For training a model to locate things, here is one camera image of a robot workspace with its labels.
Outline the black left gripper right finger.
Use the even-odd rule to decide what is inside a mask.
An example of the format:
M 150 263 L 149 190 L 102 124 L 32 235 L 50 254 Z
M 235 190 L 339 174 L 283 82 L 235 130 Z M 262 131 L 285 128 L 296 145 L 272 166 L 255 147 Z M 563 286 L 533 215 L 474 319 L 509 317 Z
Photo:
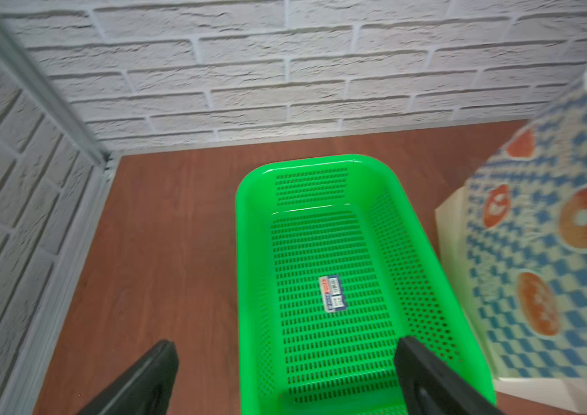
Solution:
M 488 415 L 501 411 L 412 336 L 395 351 L 395 371 L 409 414 Z

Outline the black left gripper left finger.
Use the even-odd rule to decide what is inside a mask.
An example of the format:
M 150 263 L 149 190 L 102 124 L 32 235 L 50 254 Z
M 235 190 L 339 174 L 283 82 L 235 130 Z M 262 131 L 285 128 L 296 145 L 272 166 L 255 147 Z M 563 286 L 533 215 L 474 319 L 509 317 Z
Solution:
M 175 343 L 161 340 L 78 414 L 166 414 L 178 365 Z

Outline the white blue checkered paper bag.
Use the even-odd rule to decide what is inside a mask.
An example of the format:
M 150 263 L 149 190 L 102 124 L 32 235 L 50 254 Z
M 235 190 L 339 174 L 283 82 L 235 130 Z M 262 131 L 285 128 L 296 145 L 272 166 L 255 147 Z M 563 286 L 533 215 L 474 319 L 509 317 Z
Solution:
M 587 66 L 435 219 L 497 391 L 587 414 Z

